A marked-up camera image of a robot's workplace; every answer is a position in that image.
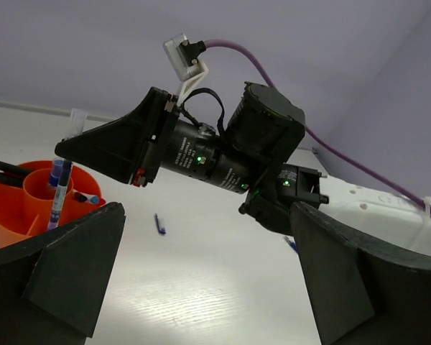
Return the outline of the orange highlighter black body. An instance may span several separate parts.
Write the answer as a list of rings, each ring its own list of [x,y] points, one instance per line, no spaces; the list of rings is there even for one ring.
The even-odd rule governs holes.
[[[0,161],[0,171],[9,175],[16,175],[24,178],[33,172],[33,170],[30,170],[28,168],[21,167],[18,165],[12,165],[10,163],[2,161]]]

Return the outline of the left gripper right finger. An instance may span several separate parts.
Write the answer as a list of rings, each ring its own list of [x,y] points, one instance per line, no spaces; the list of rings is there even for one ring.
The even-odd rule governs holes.
[[[290,219],[321,344],[431,344],[431,256],[306,203]]]

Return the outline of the blue gel pen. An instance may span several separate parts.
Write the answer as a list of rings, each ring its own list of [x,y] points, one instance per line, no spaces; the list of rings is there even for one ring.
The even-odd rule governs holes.
[[[296,252],[298,253],[297,245],[294,241],[292,241],[289,237],[285,236],[284,240],[287,242],[287,244]]]

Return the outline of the blue pen cap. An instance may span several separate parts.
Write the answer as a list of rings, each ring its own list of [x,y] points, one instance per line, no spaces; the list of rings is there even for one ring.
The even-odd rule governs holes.
[[[158,216],[157,213],[154,215],[154,222],[155,222],[155,226],[156,226],[158,234],[164,236],[167,233],[167,231],[166,231],[166,228],[164,226],[162,219]]]

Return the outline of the purple pen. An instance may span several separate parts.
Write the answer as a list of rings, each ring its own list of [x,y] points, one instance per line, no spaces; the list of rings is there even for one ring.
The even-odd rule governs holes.
[[[72,162],[69,160],[63,160],[62,170],[60,173],[60,178],[58,180],[58,185],[55,191],[55,197],[52,205],[52,210],[50,214],[50,220],[47,225],[47,230],[52,230],[58,227],[60,222],[60,216],[62,213],[62,208],[65,202],[65,197],[68,191],[68,184],[70,181],[70,175],[72,170]]]

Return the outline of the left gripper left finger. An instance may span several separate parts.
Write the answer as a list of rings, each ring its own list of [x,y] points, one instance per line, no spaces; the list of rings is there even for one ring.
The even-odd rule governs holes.
[[[0,249],[0,344],[93,336],[126,216],[121,203]]]

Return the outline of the clear pen cap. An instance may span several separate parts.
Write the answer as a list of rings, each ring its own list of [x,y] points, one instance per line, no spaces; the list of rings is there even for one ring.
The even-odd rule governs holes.
[[[70,114],[70,121],[68,130],[66,131],[65,138],[71,139],[80,135],[83,132],[85,121],[88,113],[81,109],[72,109]]]

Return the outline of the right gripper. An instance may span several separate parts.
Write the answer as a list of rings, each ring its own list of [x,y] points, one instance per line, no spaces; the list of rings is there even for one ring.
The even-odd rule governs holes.
[[[247,192],[256,182],[258,163],[198,121],[184,103],[179,110],[188,121],[177,122],[164,150],[158,140],[169,132],[168,101],[168,92],[152,87],[127,115],[64,139],[55,154],[120,183],[151,183],[160,165],[224,190]]]

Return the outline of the pink highlighter black body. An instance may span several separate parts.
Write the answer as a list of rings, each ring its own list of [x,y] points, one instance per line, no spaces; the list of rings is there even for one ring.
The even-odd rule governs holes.
[[[0,183],[15,188],[22,188],[24,184],[24,178],[0,172]]]

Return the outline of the black capped white marker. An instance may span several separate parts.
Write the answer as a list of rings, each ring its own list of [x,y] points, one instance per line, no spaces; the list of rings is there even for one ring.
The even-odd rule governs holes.
[[[79,192],[74,192],[73,198],[80,203],[84,203],[88,200],[88,198],[84,194]]]

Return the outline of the blue capped white marker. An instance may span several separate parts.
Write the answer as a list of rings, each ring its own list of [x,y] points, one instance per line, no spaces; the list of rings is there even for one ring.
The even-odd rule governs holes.
[[[91,204],[98,205],[100,201],[101,201],[100,198],[96,195],[87,196],[87,202]]]

